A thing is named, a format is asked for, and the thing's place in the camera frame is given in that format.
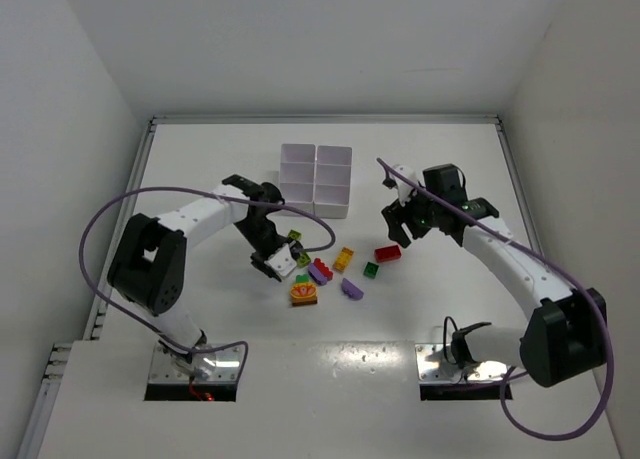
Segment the purple arch lego with red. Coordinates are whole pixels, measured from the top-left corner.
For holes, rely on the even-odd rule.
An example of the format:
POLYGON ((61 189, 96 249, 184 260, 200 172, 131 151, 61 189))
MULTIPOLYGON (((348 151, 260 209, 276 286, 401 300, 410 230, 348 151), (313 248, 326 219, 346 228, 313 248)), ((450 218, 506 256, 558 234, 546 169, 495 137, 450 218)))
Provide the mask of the purple arch lego with red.
POLYGON ((308 265, 308 273, 312 280, 321 286, 333 280, 333 271, 320 258, 315 258, 308 265))

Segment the red rectangular lego brick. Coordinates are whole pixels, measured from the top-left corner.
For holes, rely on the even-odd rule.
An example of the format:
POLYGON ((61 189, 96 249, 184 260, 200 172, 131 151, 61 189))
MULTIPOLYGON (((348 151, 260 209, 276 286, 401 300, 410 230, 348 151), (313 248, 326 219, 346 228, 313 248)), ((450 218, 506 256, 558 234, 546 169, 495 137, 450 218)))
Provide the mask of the red rectangular lego brick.
POLYGON ((378 264, 387 263, 400 259, 401 249, 398 245, 390 245, 374 250, 374 258, 378 264))

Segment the orange printed round lego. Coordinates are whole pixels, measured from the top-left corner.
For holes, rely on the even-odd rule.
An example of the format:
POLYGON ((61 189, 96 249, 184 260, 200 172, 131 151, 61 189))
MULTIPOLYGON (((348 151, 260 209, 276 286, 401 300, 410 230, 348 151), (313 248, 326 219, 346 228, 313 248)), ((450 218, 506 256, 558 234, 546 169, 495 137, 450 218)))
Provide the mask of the orange printed round lego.
POLYGON ((293 298, 317 298, 317 288, 312 282, 308 284, 293 284, 289 292, 290 303, 293 298))

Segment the yellow lego brick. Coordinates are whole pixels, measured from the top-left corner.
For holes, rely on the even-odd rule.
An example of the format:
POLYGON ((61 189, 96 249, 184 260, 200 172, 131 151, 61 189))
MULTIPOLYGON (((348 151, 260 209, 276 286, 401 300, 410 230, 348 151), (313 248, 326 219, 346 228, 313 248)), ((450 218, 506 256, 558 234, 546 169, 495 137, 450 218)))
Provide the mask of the yellow lego brick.
POLYGON ((339 273, 344 273, 353 259, 354 251, 350 248, 343 247, 337 255, 333 269, 339 273))

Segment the dark green square lego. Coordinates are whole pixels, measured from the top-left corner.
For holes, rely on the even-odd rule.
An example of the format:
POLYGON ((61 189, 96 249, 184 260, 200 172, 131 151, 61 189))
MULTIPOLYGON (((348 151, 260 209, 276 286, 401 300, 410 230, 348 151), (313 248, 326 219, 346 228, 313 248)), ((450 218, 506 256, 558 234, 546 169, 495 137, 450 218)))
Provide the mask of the dark green square lego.
POLYGON ((379 265, 373 262, 367 262, 364 269, 363 275, 369 279, 375 279, 378 275, 379 265))

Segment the lime green square lego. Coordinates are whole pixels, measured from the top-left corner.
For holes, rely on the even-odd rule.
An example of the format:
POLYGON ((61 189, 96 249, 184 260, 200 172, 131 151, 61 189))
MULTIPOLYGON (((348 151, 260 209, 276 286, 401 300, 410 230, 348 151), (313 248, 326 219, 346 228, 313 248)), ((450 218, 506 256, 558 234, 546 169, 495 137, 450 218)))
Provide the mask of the lime green square lego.
POLYGON ((296 264, 298 268, 304 268, 308 266, 311 262, 309 255, 305 252, 302 252, 296 259, 296 264))

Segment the brown lego plate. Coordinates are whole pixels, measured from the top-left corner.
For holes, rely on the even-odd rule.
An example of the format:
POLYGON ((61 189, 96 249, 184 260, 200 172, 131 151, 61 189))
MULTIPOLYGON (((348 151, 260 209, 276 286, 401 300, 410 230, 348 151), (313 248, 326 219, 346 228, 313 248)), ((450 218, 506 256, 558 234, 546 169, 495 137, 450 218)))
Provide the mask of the brown lego plate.
POLYGON ((316 305, 318 303, 318 299, 316 297, 313 298, 293 298, 291 301, 292 307, 303 307, 316 305))

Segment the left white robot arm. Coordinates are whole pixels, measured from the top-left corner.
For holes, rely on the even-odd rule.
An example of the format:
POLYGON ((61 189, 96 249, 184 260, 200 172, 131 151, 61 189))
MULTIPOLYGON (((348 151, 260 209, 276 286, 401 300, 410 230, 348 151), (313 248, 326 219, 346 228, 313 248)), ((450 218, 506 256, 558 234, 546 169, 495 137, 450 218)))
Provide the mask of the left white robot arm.
POLYGON ((255 183, 237 174, 178 209, 149 217, 138 213, 124 229, 107 281, 143 318, 168 339, 189 349, 207 345, 181 299, 188 251, 232 225, 253 248, 251 265, 280 281, 296 268, 302 244, 278 233, 264 203, 282 204, 272 183, 255 183))

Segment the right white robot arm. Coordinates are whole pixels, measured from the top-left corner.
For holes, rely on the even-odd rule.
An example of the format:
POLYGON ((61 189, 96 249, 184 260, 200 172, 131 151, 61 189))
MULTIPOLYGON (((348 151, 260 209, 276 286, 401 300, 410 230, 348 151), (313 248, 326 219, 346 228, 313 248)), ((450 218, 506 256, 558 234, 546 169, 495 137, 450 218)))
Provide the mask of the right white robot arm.
POLYGON ((498 361, 549 388, 606 363, 604 299, 520 245, 489 201, 468 197, 457 166, 428 168, 420 176, 402 165, 384 170, 384 185, 397 192, 382 211, 389 238, 407 248, 432 230, 450 237, 494 275, 527 321, 524 329, 478 322, 457 330, 446 347, 452 364, 498 361))

